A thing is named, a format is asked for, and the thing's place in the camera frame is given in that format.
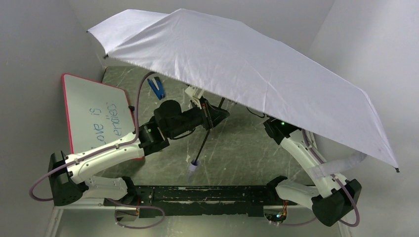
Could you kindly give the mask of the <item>lavender folding umbrella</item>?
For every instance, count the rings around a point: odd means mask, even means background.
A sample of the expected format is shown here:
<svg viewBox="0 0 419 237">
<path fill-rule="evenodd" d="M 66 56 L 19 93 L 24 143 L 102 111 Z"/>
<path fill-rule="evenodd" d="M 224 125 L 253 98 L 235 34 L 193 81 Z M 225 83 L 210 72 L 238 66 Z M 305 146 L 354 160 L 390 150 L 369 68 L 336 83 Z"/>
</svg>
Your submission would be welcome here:
<svg viewBox="0 0 419 237">
<path fill-rule="evenodd" d="M 399 168 L 368 94 L 243 22 L 127 9 L 91 27 L 105 55 L 196 86 Z"/>
</svg>

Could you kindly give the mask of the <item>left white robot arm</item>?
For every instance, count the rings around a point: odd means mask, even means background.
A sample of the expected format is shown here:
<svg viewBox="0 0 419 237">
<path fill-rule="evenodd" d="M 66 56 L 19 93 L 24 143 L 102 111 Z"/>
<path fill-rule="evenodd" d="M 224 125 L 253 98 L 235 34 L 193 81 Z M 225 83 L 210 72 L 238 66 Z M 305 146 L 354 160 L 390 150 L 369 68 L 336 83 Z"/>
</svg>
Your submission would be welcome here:
<svg viewBox="0 0 419 237">
<path fill-rule="evenodd" d="M 137 131 L 106 146 L 78 154 L 53 153 L 48 180 L 54 205 L 65 206 L 82 198 L 110 198 L 130 203 L 136 196 L 130 178 L 111 179 L 95 174 L 121 162 L 159 152 L 169 146 L 170 140 L 188 136 L 198 126 L 209 131 L 229 115 L 227 110 L 211 105 L 204 98 L 200 99 L 200 106 L 194 105 L 184 112 L 177 101 L 166 100 Z"/>
</svg>

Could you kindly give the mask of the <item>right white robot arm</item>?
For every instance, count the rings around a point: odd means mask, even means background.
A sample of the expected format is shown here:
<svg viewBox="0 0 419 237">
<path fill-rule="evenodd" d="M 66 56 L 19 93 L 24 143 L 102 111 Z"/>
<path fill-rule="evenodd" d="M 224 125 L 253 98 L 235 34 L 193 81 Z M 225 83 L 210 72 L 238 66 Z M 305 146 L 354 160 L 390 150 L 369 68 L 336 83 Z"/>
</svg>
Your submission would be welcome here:
<svg viewBox="0 0 419 237">
<path fill-rule="evenodd" d="M 293 156 L 314 184 L 302 185 L 290 179 L 279 181 L 275 186 L 279 198 L 310 209 L 325 226 L 341 222 L 357 227 L 361 184 L 356 179 L 348 180 L 334 167 L 335 163 L 326 162 L 306 130 L 276 118 L 267 119 L 263 125 L 268 136 Z"/>
</svg>

